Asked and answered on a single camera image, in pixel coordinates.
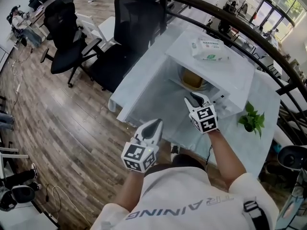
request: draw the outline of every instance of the railing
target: railing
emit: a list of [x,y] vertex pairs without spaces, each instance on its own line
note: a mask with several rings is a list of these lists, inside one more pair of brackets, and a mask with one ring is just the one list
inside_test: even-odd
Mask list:
[[[301,92],[304,99],[307,101],[307,89],[303,82],[301,81],[300,77],[297,75],[297,73],[294,71],[294,69],[290,66],[290,64],[287,62],[287,60],[278,52],[277,49],[275,49],[265,38],[263,38],[260,34],[252,30],[247,24],[236,18],[235,16],[231,15],[230,13],[210,4],[202,0],[172,0],[176,1],[182,4],[185,4],[186,7],[193,7],[200,11],[203,11],[207,14],[212,15],[213,17],[220,19],[221,21],[227,22],[230,26],[233,28],[236,28],[238,31],[243,33],[245,36],[247,36],[249,39],[251,39],[254,43],[256,43],[259,47],[261,47],[270,57],[272,57],[273,60],[275,60],[285,71],[285,73],[290,77],[291,81],[287,85],[283,85],[281,81],[266,67],[263,63],[261,63],[257,58],[255,58],[250,52],[242,48],[237,43],[233,42],[230,38],[225,36],[224,34],[213,30],[212,28],[193,20],[189,17],[183,16],[179,14],[179,12],[173,12],[170,11],[169,4],[167,5],[166,1],[170,0],[160,0],[161,5],[163,6],[165,10],[165,18],[164,21],[161,23],[160,27],[160,33],[163,33],[166,29],[167,22],[170,20],[170,18],[180,18],[182,20],[185,20],[189,23],[192,23],[202,29],[205,29],[207,32],[212,33],[213,35],[219,37],[221,40],[226,42],[228,45],[234,46],[236,49],[244,53],[247,57],[249,57],[251,60],[253,60],[256,64],[258,64],[263,71],[268,73],[268,75],[274,79],[274,81],[280,86],[280,89],[278,89],[276,92],[279,95],[287,94],[290,98],[290,100],[294,103],[296,108],[299,110],[299,113],[293,113],[289,110],[289,108],[284,104],[283,101],[281,101],[281,106],[283,107],[283,111],[279,113],[279,121],[277,125],[284,131],[284,133],[290,138],[290,140],[297,145],[306,145],[307,144],[307,136],[298,121],[298,119],[303,119],[304,122],[307,124],[307,112],[303,112],[297,101],[294,99],[290,91],[292,91],[295,88],[298,88]],[[294,121],[296,125],[298,126],[299,130],[301,131],[295,131],[290,125],[289,122]]]

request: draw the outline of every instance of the black handrail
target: black handrail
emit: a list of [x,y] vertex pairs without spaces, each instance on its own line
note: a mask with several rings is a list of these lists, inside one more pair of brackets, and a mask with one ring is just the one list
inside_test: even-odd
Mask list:
[[[265,52],[269,54],[281,66],[281,68],[285,71],[285,73],[292,79],[292,81],[297,85],[297,88],[300,90],[302,96],[307,101],[307,89],[302,83],[300,77],[294,71],[294,69],[290,66],[288,61],[278,52],[276,48],[274,48],[265,38],[259,35],[257,32],[252,30],[248,25],[244,22],[236,18],[235,16],[223,11],[222,9],[202,0],[174,0],[177,2],[184,3],[188,6],[196,8],[200,11],[208,13],[214,16],[217,19],[223,20],[227,22],[229,25],[241,31],[245,36],[259,45]],[[278,80],[276,81],[281,87],[283,84]]]

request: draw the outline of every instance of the package of wet wipes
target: package of wet wipes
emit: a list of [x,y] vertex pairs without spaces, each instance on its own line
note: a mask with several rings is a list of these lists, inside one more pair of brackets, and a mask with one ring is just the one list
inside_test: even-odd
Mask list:
[[218,39],[195,38],[191,41],[192,56],[198,60],[227,61],[224,42]]

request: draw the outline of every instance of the leaf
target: leaf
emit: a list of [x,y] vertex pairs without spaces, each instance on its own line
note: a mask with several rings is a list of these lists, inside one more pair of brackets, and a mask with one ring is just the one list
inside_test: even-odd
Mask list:
[[253,105],[250,103],[250,102],[247,102],[246,103],[246,106],[245,106],[245,110],[248,112],[248,113],[251,113],[254,111],[254,107]]
[[259,126],[259,125],[256,125],[256,129],[258,130],[259,135],[260,135],[260,138],[261,138],[262,132],[261,132],[261,128],[260,128],[260,126]]
[[243,125],[247,124],[248,121],[247,121],[247,119],[246,119],[246,116],[241,116],[240,119],[239,119],[239,121],[238,121],[238,123],[239,123],[239,124],[243,124]]
[[250,124],[252,127],[254,127],[254,119],[251,116],[246,116],[248,124]]
[[264,113],[259,117],[258,123],[259,124],[263,124],[264,123]]
[[252,112],[249,113],[249,115],[250,115],[251,117],[256,117],[256,116],[257,116],[257,112],[258,112],[258,111],[252,111]]

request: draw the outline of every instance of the white t-shirt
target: white t-shirt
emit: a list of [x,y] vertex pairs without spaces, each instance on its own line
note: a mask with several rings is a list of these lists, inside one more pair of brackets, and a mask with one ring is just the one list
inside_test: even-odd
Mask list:
[[239,0],[229,0],[228,4],[231,5],[233,2],[236,2],[236,6],[239,5]]
[[199,168],[170,168],[145,177],[140,201],[131,213],[107,204],[91,230],[248,230],[243,203],[255,197],[270,229],[275,229],[279,210],[252,174],[237,178],[226,193],[211,186]]
[[12,18],[12,24],[16,29],[25,29],[28,27],[27,23],[23,21],[22,17],[19,15],[16,15]]

